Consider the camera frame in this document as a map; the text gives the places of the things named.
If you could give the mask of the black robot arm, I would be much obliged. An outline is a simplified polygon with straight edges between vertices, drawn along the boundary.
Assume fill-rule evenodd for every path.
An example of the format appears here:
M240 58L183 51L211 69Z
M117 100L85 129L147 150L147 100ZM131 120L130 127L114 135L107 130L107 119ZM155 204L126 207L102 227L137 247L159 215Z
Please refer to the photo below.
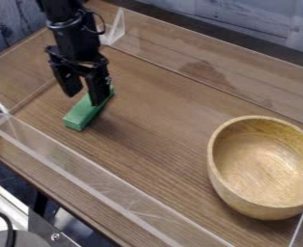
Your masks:
M73 97L85 78L91 106L98 106L110 95L107 59L99 53L99 36L94 15L81 0L35 0L46 16L46 27L55 44L47 45L49 64L63 93Z

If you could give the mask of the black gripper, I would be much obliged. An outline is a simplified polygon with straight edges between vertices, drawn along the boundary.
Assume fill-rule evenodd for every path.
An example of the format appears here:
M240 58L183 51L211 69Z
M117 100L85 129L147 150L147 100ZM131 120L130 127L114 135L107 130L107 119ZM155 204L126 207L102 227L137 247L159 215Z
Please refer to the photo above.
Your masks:
M110 96L107 59L98 51L105 29L97 30L94 13L46 13L46 27L55 40L45 51L57 83L74 97L83 88L83 76L91 105L98 106Z

